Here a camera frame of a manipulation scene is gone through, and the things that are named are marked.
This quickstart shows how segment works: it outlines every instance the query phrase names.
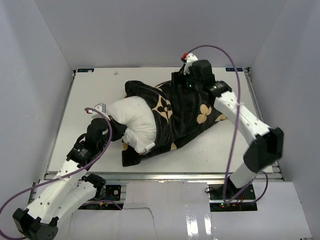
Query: white floor panel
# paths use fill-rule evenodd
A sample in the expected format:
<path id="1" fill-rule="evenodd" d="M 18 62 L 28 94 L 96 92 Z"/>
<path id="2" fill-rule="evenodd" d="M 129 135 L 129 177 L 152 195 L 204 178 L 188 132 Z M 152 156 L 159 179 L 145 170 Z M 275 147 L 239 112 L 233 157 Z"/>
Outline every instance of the white floor panel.
<path id="1" fill-rule="evenodd" d="M 57 172 L 79 135 L 86 132 L 91 115 L 84 108 L 103 102 L 113 103 L 125 96 L 125 83 L 139 80 L 151 86 L 171 79 L 175 67 L 141 68 L 95 68 L 94 72 L 78 72 L 75 76 L 70 97 L 49 164 L 49 172 Z M 227 82 L 237 94 L 234 72 L 225 68 L 213 68 L 217 81 Z M 246 77 L 240 72 L 241 101 L 256 115 Z M 218 122 L 181 149 L 158 155 L 140 164 L 122 167 L 121 141 L 112 142 L 101 159 L 90 169 L 99 173 L 223 173 L 230 150 L 234 126 L 228 120 Z M 234 172 L 243 162 L 243 153 L 248 145 L 238 133 L 230 171 Z M 272 168 L 265 169 L 272 173 Z"/>

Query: cable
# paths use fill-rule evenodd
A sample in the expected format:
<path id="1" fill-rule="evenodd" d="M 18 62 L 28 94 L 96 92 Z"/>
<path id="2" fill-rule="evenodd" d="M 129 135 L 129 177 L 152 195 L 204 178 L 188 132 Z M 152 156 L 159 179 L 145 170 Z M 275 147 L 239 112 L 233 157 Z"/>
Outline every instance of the cable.
<path id="1" fill-rule="evenodd" d="M 204 47 L 218 49 L 228 57 L 228 59 L 230 60 L 232 66 L 234 68 L 236 81 L 237 81 L 238 94 L 237 94 L 237 99 L 236 99 L 237 107 L 236 107 L 236 114 L 235 114 L 235 123 L 234 123 L 234 130 L 233 130 L 233 136 L 232 136 L 232 141 L 231 141 L 229 157 L 228 157 L 228 161 L 227 161 L 227 164 L 226 164 L 226 170 L 225 170 L 225 175 L 224 175 L 224 184 L 223 184 L 223 190 L 222 190 L 223 202 L 226 203 L 226 204 L 229 204 L 232 200 L 237 198 L 248 187 L 248 185 L 252 182 L 252 181 L 250 181 L 246 185 L 244 185 L 232 198 L 230 198 L 227 201 L 228 174 L 229 174 L 229 170 L 230 170 L 230 166 L 231 166 L 232 157 L 233 157 L 233 154 L 234 154 L 234 149 L 235 149 L 235 144 L 236 144 L 236 139 L 237 139 L 237 133 L 238 133 L 238 127 L 239 127 L 239 115 L 240 115 L 240 103 L 241 103 L 240 102 L 240 97 L 241 97 L 240 77 L 239 77 L 239 73 L 238 73 L 238 70 L 236 68 L 236 65 L 235 65 L 233 59 L 231 58 L 231 56 L 225 50 L 223 50 L 222 48 L 220 48 L 218 46 L 215 46 L 215 45 L 200 45 L 200 46 L 197 46 L 197 47 L 191 49 L 190 51 L 188 51 L 187 54 L 193 52 L 196 49 L 204 48 Z M 265 172 L 262 172 L 262 173 L 264 173 L 265 177 L 266 177 L 266 184 L 265 184 L 266 187 L 265 187 L 262 195 L 258 199 L 256 199 L 255 201 L 251 202 L 251 204 L 252 203 L 256 203 L 257 201 L 259 201 L 265 195 L 265 193 L 267 191 L 267 188 L 268 188 L 268 176 L 267 176 L 267 174 Z"/>
<path id="2" fill-rule="evenodd" d="M 66 175 L 63 175 L 61 176 L 62 179 L 64 178 L 67 178 L 67 177 L 70 177 L 74 174 L 77 174 L 79 173 L 80 171 L 82 170 L 85 170 L 89 167 L 91 167 L 93 164 L 95 164 L 100 158 L 101 156 L 105 153 L 105 151 L 107 150 L 107 148 L 109 147 L 110 145 L 110 142 L 111 142 L 111 138 L 112 138 L 112 127 L 111 127 L 111 124 L 109 122 L 109 120 L 107 119 L 107 117 L 105 115 L 103 115 L 101 112 L 97 111 L 96 109 L 94 108 L 91 108 L 91 107 L 87 107 L 84 109 L 85 111 L 88 111 L 88 110 L 92 110 L 93 112 L 96 112 L 97 114 L 99 114 L 105 121 L 106 123 L 108 124 L 108 127 L 109 127 L 109 139 L 105 145 L 105 148 L 102 150 L 102 152 L 93 160 L 91 161 L 90 163 L 88 163 L 87 165 L 79 168 L 78 170 L 76 171 L 73 171 L 71 173 L 68 173 Z M 32 187 L 29 187 L 21 192 L 18 192 L 17 194 L 13 195 L 12 197 L 10 197 L 1 207 L 0 207 L 0 215 L 2 213 L 2 211 L 4 210 L 4 208 L 8 205 L 8 203 L 10 203 L 13 199 L 15 199 L 16 197 L 28 192 L 28 191 L 31 191 L 33 189 L 36 189 L 36 188 L 39 188 L 39 187 L 42 187 L 44 185 L 47 185 L 47 184 L 51 184 L 53 182 L 56 182 L 56 181 L 59 181 L 61 178 L 55 178 L 55 179 L 52 179 L 52 180 L 49 180 L 49 181 L 46 181 L 46 182 L 43 182 L 43 183 L 40 183 L 38 185 L 35 185 L 35 186 L 32 186 Z M 8 239 L 8 240 L 23 240 L 23 239 L 26 239 L 26 237 L 10 237 L 8 235 L 6 235 L 1 229 L 0 229 L 0 236 L 5 238 L 5 239 Z"/>
<path id="3" fill-rule="evenodd" d="M 81 205 L 81 207 L 87 206 L 87 205 L 91 205 L 91 204 L 98 204 L 98 203 L 112 203 L 114 204 L 118 209 L 122 210 L 122 208 L 114 201 L 112 200 L 108 200 L 108 199 L 104 199 L 104 200 L 97 200 L 97 201 L 91 201 L 91 202 L 87 202 Z"/>

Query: white work surface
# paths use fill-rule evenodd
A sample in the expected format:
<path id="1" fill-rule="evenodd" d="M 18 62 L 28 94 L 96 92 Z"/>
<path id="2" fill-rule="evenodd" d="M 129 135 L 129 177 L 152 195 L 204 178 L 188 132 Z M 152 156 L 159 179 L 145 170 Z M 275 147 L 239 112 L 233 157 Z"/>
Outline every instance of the white work surface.
<path id="1" fill-rule="evenodd" d="M 292 182 L 270 182 L 265 196 L 257 203 L 258 211 L 211 212 L 209 216 L 207 216 L 209 198 L 206 198 L 206 204 L 204 204 L 204 198 L 199 192 L 203 188 L 203 183 L 190 185 L 187 188 L 189 196 L 187 198 L 182 197 L 183 194 L 181 196 L 177 194 L 186 192 L 183 190 L 184 187 L 180 186 L 181 182 L 167 182 L 165 186 L 167 191 L 149 182 L 138 184 L 139 187 L 135 184 L 128 185 L 127 191 L 131 193 L 126 202 L 128 201 L 130 205 L 138 203 L 140 208 L 136 206 L 134 209 L 121 211 L 77 210 L 72 218 L 66 220 L 59 228 L 56 240 L 299 240 L 311 238 L 306 217 Z M 172 184 L 175 184 L 175 191 L 171 191 Z M 141 192 L 142 185 L 145 185 L 145 191 Z M 253 187 L 255 194 L 259 196 L 265 183 L 254 182 Z M 162 196 L 155 199 L 154 195 L 158 196 L 158 190 L 161 191 Z M 174 208 L 180 205 L 186 208 L 180 208 L 180 210 Z M 172 210 L 166 221 L 158 214 L 160 208 L 163 208 L 164 214 Z M 186 218 L 178 221 L 181 214 Z M 211 226 L 206 221 L 210 216 Z M 211 227 L 211 238 L 209 238 L 208 226 Z"/>
<path id="2" fill-rule="evenodd" d="M 140 68 L 95 68 L 94 72 L 78 72 L 75 76 L 61 127 L 53 150 L 48 172 L 57 172 L 72 149 L 76 139 L 86 132 L 92 116 L 84 108 L 98 103 L 111 104 L 125 96 L 125 83 L 130 80 L 142 81 L 156 86 L 171 79 L 177 67 Z M 217 81 L 225 81 L 237 94 L 237 80 L 234 72 L 224 67 L 212 69 Z M 239 72 L 241 101 L 255 115 L 244 72 Z M 223 173 L 230 150 L 234 125 L 221 121 L 199 135 L 186 146 L 146 160 L 140 164 L 122 167 L 122 143 L 112 142 L 101 159 L 90 172 L 96 173 Z M 237 135 L 230 172 L 234 172 L 243 162 L 243 154 L 248 148 L 244 137 Z M 272 167 L 266 172 L 272 173 Z"/>

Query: black fabric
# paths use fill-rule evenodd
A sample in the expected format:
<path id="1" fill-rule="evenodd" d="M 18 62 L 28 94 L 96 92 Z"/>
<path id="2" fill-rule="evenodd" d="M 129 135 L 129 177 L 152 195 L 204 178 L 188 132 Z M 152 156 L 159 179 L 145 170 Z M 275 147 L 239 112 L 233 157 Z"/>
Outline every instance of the black fabric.
<path id="1" fill-rule="evenodd" d="M 172 85 L 171 81 L 156 87 L 141 81 L 128 81 L 125 83 L 125 92 L 127 97 L 138 96 L 147 102 L 154 115 L 157 134 L 154 148 L 146 154 L 139 154 L 131 146 L 122 143 L 124 167 L 179 149 L 223 119 L 221 112 L 210 106 L 198 92 L 180 84 Z"/>

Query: robotic arm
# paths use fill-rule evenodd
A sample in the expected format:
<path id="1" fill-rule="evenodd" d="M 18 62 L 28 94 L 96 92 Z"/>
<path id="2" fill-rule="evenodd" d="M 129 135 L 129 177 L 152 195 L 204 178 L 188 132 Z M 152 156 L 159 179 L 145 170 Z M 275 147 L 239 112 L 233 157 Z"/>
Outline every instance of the robotic arm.
<path id="1" fill-rule="evenodd" d="M 172 84 L 198 91 L 211 106 L 235 124 L 238 103 L 232 89 L 225 82 L 215 80 L 211 64 L 207 60 L 198 60 L 192 53 L 185 55 L 182 60 L 185 64 L 179 72 L 172 73 Z M 95 109 L 106 115 L 104 104 L 97 105 Z M 106 181 L 95 174 L 85 176 L 89 167 L 66 178 L 62 176 L 83 168 L 102 154 L 110 132 L 113 132 L 112 141 L 123 136 L 127 127 L 112 119 L 110 123 L 112 129 L 109 129 L 103 118 L 93 119 L 87 132 L 77 139 L 54 177 L 59 180 L 48 184 L 25 209 L 18 208 L 14 212 L 14 222 L 24 236 L 31 240 L 53 240 L 65 218 L 86 201 L 98 200 L 104 196 Z M 262 169 L 280 159 L 283 148 L 283 131 L 280 128 L 272 129 L 261 122 L 242 103 L 238 129 L 249 147 L 243 156 L 243 164 L 228 178 L 231 191 L 245 186 Z"/>

